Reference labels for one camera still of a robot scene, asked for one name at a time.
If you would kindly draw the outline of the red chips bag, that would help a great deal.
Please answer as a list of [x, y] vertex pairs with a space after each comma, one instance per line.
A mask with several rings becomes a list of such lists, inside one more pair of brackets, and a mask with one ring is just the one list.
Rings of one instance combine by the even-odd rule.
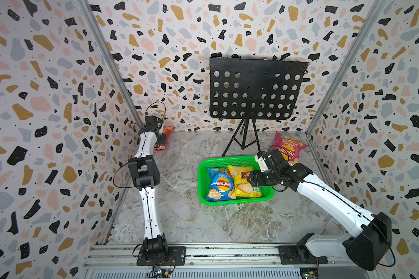
[[162, 133], [159, 135], [159, 139], [154, 146], [155, 151], [163, 151], [168, 149], [168, 141], [175, 128], [172, 126], [163, 127]]

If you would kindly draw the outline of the pink chips bag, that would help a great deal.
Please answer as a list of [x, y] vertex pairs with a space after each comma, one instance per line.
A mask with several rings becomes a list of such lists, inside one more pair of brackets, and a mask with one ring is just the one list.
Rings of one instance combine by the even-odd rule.
[[270, 150], [280, 151], [283, 158], [289, 162], [299, 163], [301, 151], [308, 145], [294, 139], [286, 134], [275, 133], [274, 143], [270, 146]]

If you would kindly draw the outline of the yellow chips bag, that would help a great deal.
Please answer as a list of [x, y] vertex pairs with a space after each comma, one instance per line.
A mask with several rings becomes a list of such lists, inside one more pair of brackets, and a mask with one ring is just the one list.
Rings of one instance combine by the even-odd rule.
[[254, 168], [252, 166], [228, 166], [233, 177], [234, 188], [232, 191], [233, 199], [261, 198], [262, 194], [259, 187], [254, 187], [248, 178]]

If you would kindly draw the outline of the blue chips bag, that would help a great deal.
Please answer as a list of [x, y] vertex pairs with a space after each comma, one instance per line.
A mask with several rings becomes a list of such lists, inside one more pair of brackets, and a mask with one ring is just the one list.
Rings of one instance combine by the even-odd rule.
[[209, 185], [206, 201], [219, 202], [231, 201], [236, 199], [233, 196], [235, 189], [234, 179], [228, 168], [206, 168], [209, 174], [211, 184]]

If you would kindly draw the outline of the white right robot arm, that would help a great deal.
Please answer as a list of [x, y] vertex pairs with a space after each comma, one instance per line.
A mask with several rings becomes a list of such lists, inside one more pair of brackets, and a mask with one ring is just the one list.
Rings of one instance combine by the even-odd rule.
[[373, 271], [385, 254], [392, 251], [392, 222], [386, 214], [374, 214], [349, 201], [305, 165], [285, 160], [278, 150], [260, 151], [254, 158], [260, 168], [250, 173], [250, 184], [291, 189], [312, 200], [346, 230], [338, 236], [306, 234], [297, 242], [290, 260], [325, 264], [329, 257], [343, 258]]

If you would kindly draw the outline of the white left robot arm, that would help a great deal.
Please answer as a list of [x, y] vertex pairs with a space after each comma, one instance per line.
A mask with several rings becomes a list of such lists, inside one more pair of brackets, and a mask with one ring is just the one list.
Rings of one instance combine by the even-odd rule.
[[140, 255], [149, 264], [163, 262], [168, 256], [168, 244], [159, 219], [156, 186], [161, 182], [158, 166], [153, 157], [154, 147], [162, 138], [163, 120], [146, 116], [140, 129], [140, 142], [134, 158], [128, 166], [133, 185], [142, 198], [144, 214], [144, 240]]

